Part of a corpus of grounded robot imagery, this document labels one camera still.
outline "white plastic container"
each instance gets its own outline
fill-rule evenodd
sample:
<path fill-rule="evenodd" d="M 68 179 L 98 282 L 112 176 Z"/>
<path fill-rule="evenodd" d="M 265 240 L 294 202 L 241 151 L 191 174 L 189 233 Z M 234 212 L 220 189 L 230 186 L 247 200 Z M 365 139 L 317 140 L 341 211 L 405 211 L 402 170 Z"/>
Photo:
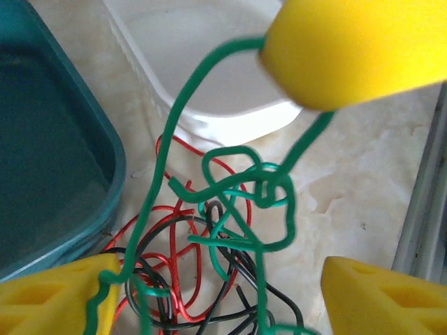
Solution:
<path fill-rule="evenodd" d="M 280 0 L 104 0 L 112 30 L 166 119 L 203 57 L 220 43 L 264 34 Z M 243 144 L 289 124 L 301 108 L 284 98 L 255 52 L 222 61 L 180 117 L 176 135 L 199 149 Z"/>

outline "yellow sponge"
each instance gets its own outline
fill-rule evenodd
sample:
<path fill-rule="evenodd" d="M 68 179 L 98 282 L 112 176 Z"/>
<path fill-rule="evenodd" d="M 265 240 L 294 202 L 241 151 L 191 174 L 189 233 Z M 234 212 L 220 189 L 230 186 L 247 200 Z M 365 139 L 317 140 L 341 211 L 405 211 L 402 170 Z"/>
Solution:
<path fill-rule="evenodd" d="M 334 335 L 446 335 L 447 287 L 340 257 L 321 277 Z"/>
<path fill-rule="evenodd" d="M 447 78 L 446 0 L 288 0 L 261 61 L 298 104 L 329 111 Z"/>
<path fill-rule="evenodd" d="M 97 255 L 0 284 L 0 335 L 82 335 L 87 301 L 104 269 L 119 271 L 116 255 Z M 119 286 L 100 305 L 98 335 L 108 335 Z"/>

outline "marble countertop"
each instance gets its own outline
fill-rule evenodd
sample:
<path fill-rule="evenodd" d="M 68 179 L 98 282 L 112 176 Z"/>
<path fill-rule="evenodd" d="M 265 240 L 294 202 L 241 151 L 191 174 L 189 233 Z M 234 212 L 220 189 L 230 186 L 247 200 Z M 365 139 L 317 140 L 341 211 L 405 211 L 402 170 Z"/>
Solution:
<path fill-rule="evenodd" d="M 154 140 L 163 122 L 113 36 L 101 0 L 31 3 L 122 139 L 128 164 L 119 215 L 123 225 L 139 212 L 149 188 Z M 438 93 L 438 86 L 428 87 L 340 110 L 291 173 L 298 196 L 298 236 L 290 248 L 265 256 L 268 280 L 298 304 L 307 325 L 324 335 L 331 331 L 319 288 L 323 261 L 328 255 L 343 255 L 391 267 Z M 303 111 L 289 126 L 248 145 L 265 161 L 278 163 L 314 118 L 315 114 Z M 184 180 L 192 179 L 197 188 L 204 185 L 199 163 L 178 146 L 170 153 L 170 171 Z M 229 158 L 227 163 L 235 170 L 249 166 L 240 157 Z M 165 183 L 157 203 L 175 201 Z M 275 238 L 272 235 L 281 236 L 283 215 L 281 208 L 256 209 L 254 231 L 266 241 Z M 151 217 L 149 225 L 154 222 Z M 163 241 L 154 248 L 167 251 Z M 187 269 L 188 261 L 193 258 L 186 257 L 181 267 Z M 203 292 L 210 297 L 203 297 L 193 312 L 203 310 L 221 285 L 209 261 L 205 263 Z M 242 278 L 237 282 L 254 303 L 256 296 L 249 285 Z M 234 311 L 234 305 L 240 308 L 233 292 L 219 313 Z M 278 320 L 292 320 L 287 307 L 273 297 L 269 309 Z M 228 322 L 210 328 L 207 334 L 227 334 L 233 327 Z M 137 329 L 137 317 L 126 309 L 113 334 L 137 334 Z"/>

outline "teal plastic container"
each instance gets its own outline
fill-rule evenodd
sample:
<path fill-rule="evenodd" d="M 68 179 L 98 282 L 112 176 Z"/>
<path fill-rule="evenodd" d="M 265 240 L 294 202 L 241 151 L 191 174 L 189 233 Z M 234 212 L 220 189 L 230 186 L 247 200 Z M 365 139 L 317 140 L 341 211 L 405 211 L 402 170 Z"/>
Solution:
<path fill-rule="evenodd" d="M 117 133 L 36 11 L 0 0 L 0 282 L 88 254 L 125 174 Z"/>

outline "green wire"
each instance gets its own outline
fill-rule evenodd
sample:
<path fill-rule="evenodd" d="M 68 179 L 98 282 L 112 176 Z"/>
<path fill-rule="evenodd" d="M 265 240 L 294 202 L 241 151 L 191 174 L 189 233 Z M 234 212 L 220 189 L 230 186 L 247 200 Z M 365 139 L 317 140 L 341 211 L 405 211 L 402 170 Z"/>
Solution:
<path fill-rule="evenodd" d="M 170 111 L 165 129 L 163 131 L 159 158 L 155 165 L 152 184 L 149 188 L 149 192 L 142 206 L 140 216 L 136 222 L 134 231 L 126 249 L 123 268 L 119 274 L 114 274 L 111 271 L 102 271 L 99 274 L 100 289 L 98 293 L 87 303 L 87 324 L 84 335 L 95 335 L 98 326 L 98 305 L 107 297 L 110 284 L 121 284 L 124 281 L 127 281 L 132 274 L 133 268 L 135 267 L 135 253 L 138 241 L 149 218 L 155 199 L 160 192 L 170 143 L 184 106 L 189 101 L 190 97 L 197 89 L 199 84 L 203 81 L 205 76 L 214 66 L 216 66 L 216 64 L 231 54 L 235 54 L 237 52 L 246 50 L 261 50 L 264 46 L 264 42 L 265 38 L 262 36 L 257 38 L 235 39 L 220 45 L 203 59 L 180 91 Z M 202 170 L 207 183 L 210 185 L 208 188 L 192 193 L 185 189 L 185 187 L 174 177 L 172 177 L 168 183 L 169 187 L 171 187 L 180 199 L 183 199 L 189 203 L 198 203 L 201 213 L 204 211 L 205 202 L 214 197 L 217 197 L 221 201 L 222 205 L 226 207 L 224 217 L 215 223 L 212 231 L 210 232 L 210 237 L 200 237 L 195 235 L 189 237 L 189 241 L 191 242 L 201 243 L 208 246 L 212 264 L 217 273 L 224 280 L 228 280 L 228 275 L 221 268 L 217 260 L 217 251 L 215 249 L 217 246 L 253 251 L 255 253 L 255 260 L 258 268 L 256 279 L 258 286 L 258 324 L 259 334 L 261 335 L 275 334 L 277 330 L 293 332 L 295 335 L 313 334 L 313 332 L 308 329 L 292 325 L 275 325 L 270 328 L 268 327 L 263 254 L 286 248 L 295 238 L 295 189 L 288 173 L 291 171 L 301 155 L 304 154 L 306 149 L 328 126 L 332 117 L 333 112 L 318 116 L 317 120 L 311 125 L 305 134 L 303 134 L 303 136 L 293 145 L 292 149 L 288 152 L 281 165 L 276 165 L 274 163 L 263 163 L 259 158 L 259 155 L 253 149 L 246 146 L 218 148 L 207 152 L 203 156 Z M 216 158 L 217 156 L 236 154 L 242 154 L 250 157 L 253 161 L 253 166 L 244 172 L 228 176 L 221 181 L 215 181 L 210 172 L 210 162 L 212 159 Z M 253 194 L 241 191 L 239 189 L 241 184 L 249 181 L 255 182 Z M 277 187 L 282 188 L 285 192 L 286 196 L 283 199 L 276 199 Z M 263 209 L 272 206 L 286 206 L 286 236 L 280 241 L 275 241 L 268 244 L 263 244 L 259 241 L 250 227 L 247 226 L 247 223 L 243 219 L 242 215 L 235 208 L 236 197 L 253 200 L 256 206 Z M 235 219 L 245 237 L 225 229 L 225 222 L 230 216 Z M 218 234 L 220 232 L 226 233 L 230 238 L 218 238 Z M 145 302 L 145 295 L 153 295 L 156 297 L 166 297 L 169 295 L 169 292 L 166 290 L 146 288 L 138 277 L 135 278 L 135 287 L 142 308 L 146 308 L 145 306 L 147 304 Z M 142 334 L 149 334 L 150 320 L 146 319 L 144 315 L 145 313 L 140 314 L 141 331 Z"/>

